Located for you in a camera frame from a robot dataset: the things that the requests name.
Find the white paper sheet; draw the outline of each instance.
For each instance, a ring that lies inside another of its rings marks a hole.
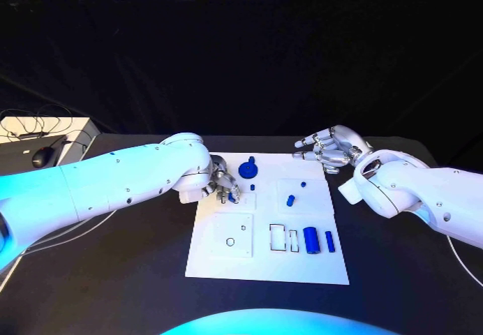
[[[213,154],[223,157],[228,171],[236,178],[241,206],[232,203],[222,204],[216,201],[215,194],[197,203],[186,276],[347,285],[331,198],[321,165],[317,162],[297,161],[288,154]],[[248,161],[249,156],[255,157],[258,175],[252,179],[242,179],[238,166]],[[255,185],[254,191],[249,189],[251,184]],[[287,207],[291,194],[295,196],[294,205]],[[244,225],[241,221],[244,216],[239,214],[252,215],[251,220],[249,216],[245,218],[251,221],[251,239],[238,230]],[[219,228],[223,222],[231,226]],[[287,251],[272,251],[269,248],[269,224],[285,226]],[[303,233],[306,227],[317,229],[321,253],[316,255],[308,255],[306,252]],[[290,230],[297,230],[297,253],[291,252]],[[334,240],[334,253],[329,253],[327,249],[324,238],[327,230],[331,231]],[[232,246],[223,245],[228,239],[229,244],[235,241]],[[248,240],[251,240],[251,257],[246,253]],[[226,252],[235,246],[239,249]]]

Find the black backdrop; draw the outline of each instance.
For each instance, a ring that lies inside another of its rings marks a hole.
[[[481,18],[441,1],[3,1],[0,107],[118,133],[344,124],[483,170]]]

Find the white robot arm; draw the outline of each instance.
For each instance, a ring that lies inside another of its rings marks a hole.
[[[182,203],[218,197],[238,202],[226,163],[192,133],[78,163],[0,177],[0,269],[50,232],[179,191]]]
[[[483,248],[483,175],[453,168],[430,168],[415,157],[392,150],[373,151],[357,133],[334,126],[295,142],[314,151],[294,158],[318,161],[327,173],[349,163],[353,177],[339,187],[350,202],[363,200],[386,218],[414,213],[430,227]]]

